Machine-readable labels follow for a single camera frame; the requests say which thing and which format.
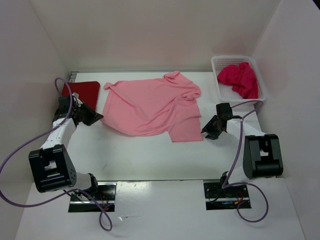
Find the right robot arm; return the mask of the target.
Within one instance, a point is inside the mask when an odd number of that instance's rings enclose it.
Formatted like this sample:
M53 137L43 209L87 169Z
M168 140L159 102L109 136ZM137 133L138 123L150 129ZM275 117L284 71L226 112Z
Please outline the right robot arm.
M216 114L201 130L210 140L217 140L223 132L239 140L235 160L243 150L242 169L247 179L273 178L283 174L280 140L276 134L267 134L252 127L239 115Z

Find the hot pink t-shirt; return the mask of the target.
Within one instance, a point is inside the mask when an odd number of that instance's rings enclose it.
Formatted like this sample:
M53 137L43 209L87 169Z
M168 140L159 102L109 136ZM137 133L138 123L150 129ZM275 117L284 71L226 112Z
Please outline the hot pink t-shirt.
M258 81L254 70L248 62L239 65L230 64L217 75L219 83L232 86L232 90L243 99L258 99Z

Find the red t-shirt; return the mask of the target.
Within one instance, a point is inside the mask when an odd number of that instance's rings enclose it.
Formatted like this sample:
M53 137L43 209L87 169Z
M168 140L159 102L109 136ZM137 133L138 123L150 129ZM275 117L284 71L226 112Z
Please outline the red t-shirt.
M97 81L86 81L86 82L69 82L68 83L72 93L78 93L78 99L83 103L87 104L93 111L96 112L98 95L100 90L100 84ZM62 89L62 96L69 96L69 90L66 84Z

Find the light pink t-shirt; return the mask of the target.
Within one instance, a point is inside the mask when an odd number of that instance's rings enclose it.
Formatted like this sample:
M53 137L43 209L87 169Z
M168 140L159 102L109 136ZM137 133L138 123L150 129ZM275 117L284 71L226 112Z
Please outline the light pink t-shirt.
M161 78L106 83L104 125L131 137L167 132L173 143L200 142L201 113L197 99L202 92L179 71Z

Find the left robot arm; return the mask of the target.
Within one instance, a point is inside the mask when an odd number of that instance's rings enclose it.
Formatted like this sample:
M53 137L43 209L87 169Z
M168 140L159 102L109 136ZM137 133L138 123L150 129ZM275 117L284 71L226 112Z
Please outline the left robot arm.
M52 120L53 131L40 149L28 155L35 186L40 193L79 189L87 199L94 200L100 194L97 179L91 173L76 171L67 147L79 123L91 126L103 115L85 103L74 103L70 116L65 118L68 110L67 106L59 105Z

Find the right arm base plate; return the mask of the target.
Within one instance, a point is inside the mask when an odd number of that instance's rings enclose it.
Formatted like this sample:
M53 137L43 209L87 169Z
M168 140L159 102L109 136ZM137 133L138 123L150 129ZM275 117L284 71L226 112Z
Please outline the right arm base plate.
M248 189L244 185L222 189L222 185L217 181L204 181L203 188L205 199L210 202L236 202L249 199Z

